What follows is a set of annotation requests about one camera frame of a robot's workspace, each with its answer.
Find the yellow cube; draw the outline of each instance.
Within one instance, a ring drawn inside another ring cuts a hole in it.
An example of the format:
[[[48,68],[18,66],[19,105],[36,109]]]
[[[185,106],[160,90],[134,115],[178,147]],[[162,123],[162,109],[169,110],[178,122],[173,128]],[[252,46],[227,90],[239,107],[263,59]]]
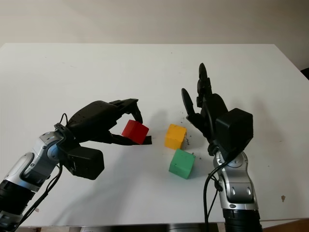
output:
[[[180,149],[182,147],[186,132],[186,128],[170,124],[168,132],[165,136],[164,145],[175,150]]]

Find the white table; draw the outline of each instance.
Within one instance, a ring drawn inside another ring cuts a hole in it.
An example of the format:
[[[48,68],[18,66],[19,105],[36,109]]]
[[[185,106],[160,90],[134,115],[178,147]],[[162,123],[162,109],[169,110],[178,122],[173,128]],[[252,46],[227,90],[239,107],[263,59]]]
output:
[[[103,173],[90,181],[65,170],[24,225],[203,222],[212,157],[206,139],[184,119],[181,98],[182,87],[197,96],[201,62],[227,107],[253,114],[254,138],[245,152],[261,219],[309,217],[309,81],[274,45],[6,44],[0,49],[0,176],[63,112],[70,117],[95,100],[138,98],[153,136],[149,146],[86,143],[103,151]],[[121,133],[130,118],[123,116],[112,132]],[[184,148],[197,156],[189,180],[168,172],[170,123],[187,127]],[[209,203],[214,192],[211,184]],[[217,198],[210,221],[223,220]]]

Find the toy block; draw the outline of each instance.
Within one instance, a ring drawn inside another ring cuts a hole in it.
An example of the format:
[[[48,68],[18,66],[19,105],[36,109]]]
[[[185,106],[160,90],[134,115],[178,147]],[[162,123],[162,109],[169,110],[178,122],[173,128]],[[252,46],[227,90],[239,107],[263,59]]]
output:
[[[168,132],[165,136],[164,146],[172,149],[180,149],[183,144],[187,129],[174,124],[170,124]]]
[[[169,166],[169,172],[188,179],[193,168],[195,155],[177,149]]]
[[[129,120],[121,135],[129,138],[137,144],[142,144],[148,131],[149,128],[145,127],[143,124],[137,121]]]

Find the red cube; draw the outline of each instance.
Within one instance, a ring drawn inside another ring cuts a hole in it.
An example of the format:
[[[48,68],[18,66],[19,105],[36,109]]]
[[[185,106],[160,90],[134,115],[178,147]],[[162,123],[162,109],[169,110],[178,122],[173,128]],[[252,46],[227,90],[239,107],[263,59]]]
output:
[[[129,138],[137,144],[142,144],[148,131],[149,128],[145,127],[143,124],[137,121],[129,120],[127,122],[126,128],[122,132],[122,136]]]

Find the green cube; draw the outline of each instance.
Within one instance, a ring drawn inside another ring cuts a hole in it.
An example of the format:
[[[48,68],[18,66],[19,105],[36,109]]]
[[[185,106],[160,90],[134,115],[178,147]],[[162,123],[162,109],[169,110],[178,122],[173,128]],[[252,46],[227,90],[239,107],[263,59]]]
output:
[[[195,155],[177,149],[172,162],[169,166],[169,171],[184,179],[188,179],[193,168]]]

